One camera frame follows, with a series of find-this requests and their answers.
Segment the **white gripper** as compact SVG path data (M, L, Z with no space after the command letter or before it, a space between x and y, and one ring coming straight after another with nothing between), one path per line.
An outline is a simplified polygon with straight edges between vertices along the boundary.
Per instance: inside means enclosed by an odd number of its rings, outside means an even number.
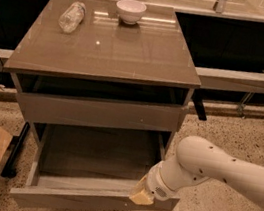
M168 188L161 178L162 162L154 165L147 176L143 176L129 194L129 199L135 205L151 205L154 199L158 201L166 201L173 198L176 192Z

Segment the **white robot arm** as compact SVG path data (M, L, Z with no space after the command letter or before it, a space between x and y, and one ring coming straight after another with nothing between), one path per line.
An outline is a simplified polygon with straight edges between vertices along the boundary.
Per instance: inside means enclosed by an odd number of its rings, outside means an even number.
M174 155L151 167L129 199L135 205L148 206L211 178L264 209L264 167L232 157L209 140L193 135L177 143Z

